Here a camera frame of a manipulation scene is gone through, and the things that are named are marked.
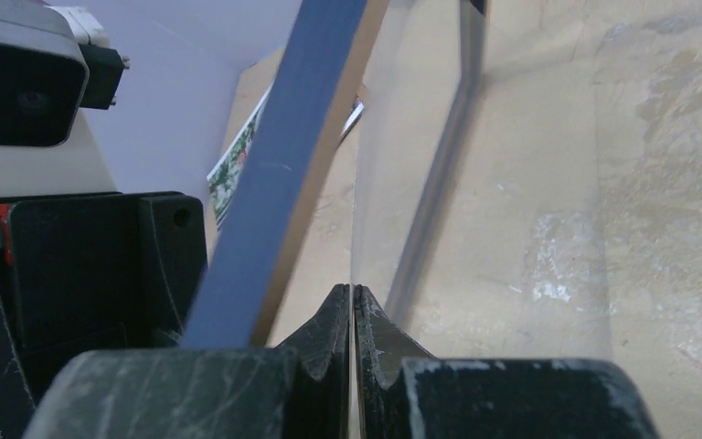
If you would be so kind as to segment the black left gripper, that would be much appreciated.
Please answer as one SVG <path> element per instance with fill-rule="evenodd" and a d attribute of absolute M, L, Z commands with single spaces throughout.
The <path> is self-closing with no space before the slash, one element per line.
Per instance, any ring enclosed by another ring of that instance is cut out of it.
<path fill-rule="evenodd" d="M 0 438 L 80 353 L 174 346 L 206 265 L 179 192 L 0 198 Z"/>

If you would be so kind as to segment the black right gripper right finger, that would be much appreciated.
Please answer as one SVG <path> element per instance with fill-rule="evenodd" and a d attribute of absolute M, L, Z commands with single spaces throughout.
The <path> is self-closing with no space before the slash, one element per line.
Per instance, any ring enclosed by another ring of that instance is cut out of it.
<path fill-rule="evenodd" d="M 410 438 L 402 360 L 429 358 L 431 353 L 389 320 L 364 285 L 354 287 L 353 306 L 361 436 Z"/>

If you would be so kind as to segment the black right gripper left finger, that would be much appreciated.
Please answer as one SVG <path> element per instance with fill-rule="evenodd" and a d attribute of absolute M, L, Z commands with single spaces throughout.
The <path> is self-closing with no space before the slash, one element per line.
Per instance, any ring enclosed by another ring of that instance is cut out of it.
<path fill-rule="evenodd" d="M 277 346 L 298 358 L 284 438 L 348 437 L 350 295 L 349 285 L 335 285 L 316 313 Z"/>

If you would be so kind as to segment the colourful printed photo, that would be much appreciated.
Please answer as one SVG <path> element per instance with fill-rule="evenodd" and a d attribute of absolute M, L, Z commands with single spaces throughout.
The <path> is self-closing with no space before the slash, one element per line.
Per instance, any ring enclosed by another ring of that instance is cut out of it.
<path fill-rule="evenodd" d="M 261 96 L 258 103 L 242 125 L 228 149 L 207 175 L 212 210 L 217 230 L 221 230 L 231 200 L 239 183 L 244 162 L 253 145 L 254 137 L 261 123 L 264 107 L 269 100 L 272 85 Z"/>

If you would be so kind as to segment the blue wooden picture frame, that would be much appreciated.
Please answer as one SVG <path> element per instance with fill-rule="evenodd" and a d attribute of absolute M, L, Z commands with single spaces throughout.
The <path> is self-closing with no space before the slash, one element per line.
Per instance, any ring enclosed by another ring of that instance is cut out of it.
<path fill-rule="evenodd" d="M 180 348 L 267 342 L 387 9 L 385 1 L 302 3 Z M 459 4 L 461 76 L 388 293 L 396 322 L 416 292 L 476 120 L 489 9 Z"/>

